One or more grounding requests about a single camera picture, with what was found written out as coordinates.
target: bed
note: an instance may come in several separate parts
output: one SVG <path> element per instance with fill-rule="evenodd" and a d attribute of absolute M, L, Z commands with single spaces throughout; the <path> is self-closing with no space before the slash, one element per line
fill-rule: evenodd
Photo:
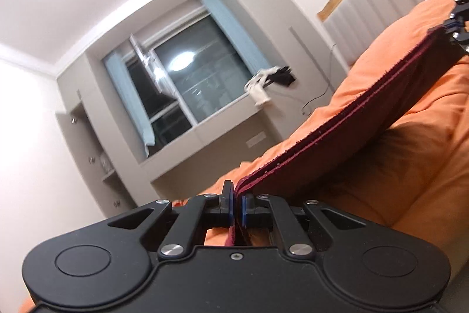
<path fill-rule="evenodd" d="M 243 186 L 259 170 L 267 171 L 268 164 L 282 161 L 286 151 L 352 103 L 412 50 L 429 28 L 442 23 L 453 5 L 453 0 L 331 0 L 319 16 L 353 66 L 349 76 L 331 103 L 316 109 L 287 140 L 255 161 L 241 163 L 204 192 L 220 192 L 224 179 Z M 301 186 L 300 194 L 287 189 L 262 191 L 279 192 L 291 202 L 320 199 L 421 237 L 445 251 L 453 275 L 457 274 L 469 256 L 468 84 L 469 60 L 464 57 L 366 148 L 333 172 L 298 181 L 293 188 Z M 226 239 L 226 231 L 212 230 L 206 243 L 223 245 Z M 264 243 L 259 233 L 250 233 L 250 239 L 252 244 Z"/>

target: window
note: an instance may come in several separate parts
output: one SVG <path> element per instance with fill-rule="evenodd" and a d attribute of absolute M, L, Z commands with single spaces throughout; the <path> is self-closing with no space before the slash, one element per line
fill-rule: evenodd
<path fill-rule="evenodd" d="M 145 60 L 152 61 L 151 76 Z M 153 47 L 143 61 L 133 57 L 128 70 L 155 133 L 150 155 L 240 97 L 252 77 L 210 15 Z M 161 92 L 155 79 L 169 91 Z"/>

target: white cabinet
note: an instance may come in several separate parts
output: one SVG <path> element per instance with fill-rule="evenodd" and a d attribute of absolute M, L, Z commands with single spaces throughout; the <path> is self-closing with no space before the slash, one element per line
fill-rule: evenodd
<path fill-rule="evenodd" d="M 58 79 L 60 94 L 67 111 L 74 110 L 93 87 L 93 77 L 85 55 L 75 60 Z"/>
<path fill-rule="evenodd" d="M 83 109 L 76 110 L 80 112 L 75 116 L 57 113 L 57 121 L 78 170 L 103 214 L 110 218 L 135 208 L 119 176 L 106 177 L 99 160 L 103 149 Z"/>

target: orange blanket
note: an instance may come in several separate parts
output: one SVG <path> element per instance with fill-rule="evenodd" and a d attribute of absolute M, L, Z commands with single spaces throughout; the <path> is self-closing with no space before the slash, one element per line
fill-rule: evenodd
<path fill-rule="evenodd" d="M 243 162 L 204 192 L 220 193 L 330 119 L 403 58 L 426 31 L 447 19 L 453 0 L 426 0 L 388 27 L 360 56 L 328 106 L 318 108 L 287 140 Z M 311 184 L 304 198 L 418 236 L 443 249 L 458 270 L 467 254 L 454 246 L 469 231 L 469 58 L 451 68 L 381 137 Z M 224 229 L 206 244 L 223 245 Z M 261 239 L 253 233 L 252 239 Z"/>

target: shelf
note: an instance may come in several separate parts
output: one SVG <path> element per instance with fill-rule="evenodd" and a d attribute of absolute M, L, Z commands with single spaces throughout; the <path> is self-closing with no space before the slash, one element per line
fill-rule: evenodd
<path fill-rule="evenodd" d="M 110 172 L 106 173 L 102 178 L 101 181 L 107 184 L 113 183 L 115 178 L 119 178 L 119 176 L 116 173 L 115 169 L 112 169 Z"/>
<path fill-rule="evenodd" d="M 140 166 L 153 182 L 258 112 L 245 93 L 172 140 Z"/>

